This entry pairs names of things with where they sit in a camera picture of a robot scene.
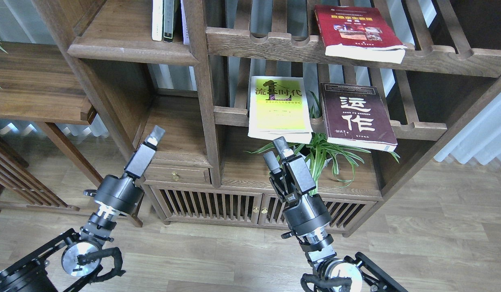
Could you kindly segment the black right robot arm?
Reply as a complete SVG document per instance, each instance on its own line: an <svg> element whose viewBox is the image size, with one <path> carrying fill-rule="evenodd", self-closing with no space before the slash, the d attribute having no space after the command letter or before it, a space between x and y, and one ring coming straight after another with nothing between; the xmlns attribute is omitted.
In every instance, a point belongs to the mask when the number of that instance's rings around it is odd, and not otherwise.
<svg viewBox="0 0 501 292"><path fill-rule="evenodd" d="M281 161L273 152L264 155L270 170L270 181L280 202L285 204L283 216L290 231L282 238L297 238L304 251L311 274L303 274L301 287L306 292L360 292L364 283L372 292L404 292L395 279L363 253L340 259L332 247L332 236L326 232L330 223L321 196L310 195L316 184L304 161L283 138L273 140Z"/></svg>

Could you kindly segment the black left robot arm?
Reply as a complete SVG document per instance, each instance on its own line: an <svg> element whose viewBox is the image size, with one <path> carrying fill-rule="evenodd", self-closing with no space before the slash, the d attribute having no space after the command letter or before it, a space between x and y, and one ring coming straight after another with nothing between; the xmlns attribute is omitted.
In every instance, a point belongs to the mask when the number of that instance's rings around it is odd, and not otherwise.
<svg viewBox="0 0 501 292"><path fill-rule="evenodd" d="M112 242L119 215L131 215L143 198L144 191L136 185L152 161L165 130L155 126L133 153L121 177L107 175L96 190L85 190L98 204L79 232L69 229L40 248L0 271L0 292L56 292L48 278L48 257L63 249L63 270L77 280L66 290L78 292L87 284L121 277L123 259L119 248L103 248Z"/></svg>

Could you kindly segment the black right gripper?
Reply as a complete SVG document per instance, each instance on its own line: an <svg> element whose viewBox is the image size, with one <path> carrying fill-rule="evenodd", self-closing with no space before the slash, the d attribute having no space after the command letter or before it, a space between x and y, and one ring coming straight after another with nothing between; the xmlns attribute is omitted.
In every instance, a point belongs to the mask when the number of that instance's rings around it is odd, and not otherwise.
<svg viewBox="0 0 501 292"><path fill-rule="evenodd" d="M280 159L269 151L263 155L270 170L270 181L281 203L285 204L283 216L291 232L284 237L312 236L321 233L331 220L330 213L315 189L314 180L302 157L295 157L284 137L273 140Z"/></svg>

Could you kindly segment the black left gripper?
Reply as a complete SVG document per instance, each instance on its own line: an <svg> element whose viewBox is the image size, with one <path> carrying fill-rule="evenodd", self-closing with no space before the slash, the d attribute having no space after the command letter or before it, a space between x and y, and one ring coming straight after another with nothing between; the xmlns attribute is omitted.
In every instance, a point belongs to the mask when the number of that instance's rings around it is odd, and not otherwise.
<svg viewBox="0 0 501 292"><path fill-rule="evenodd" d="M83 193L92 196L100 207L98 216L117 216L121 213L131 215L143 197L144 191L135 184L147 170L156 153L158 143L165 135L165 129L154 126L147 137L147 143L140 145L124 168L121 177L108 174L97 190L85 190Z"/></svg>

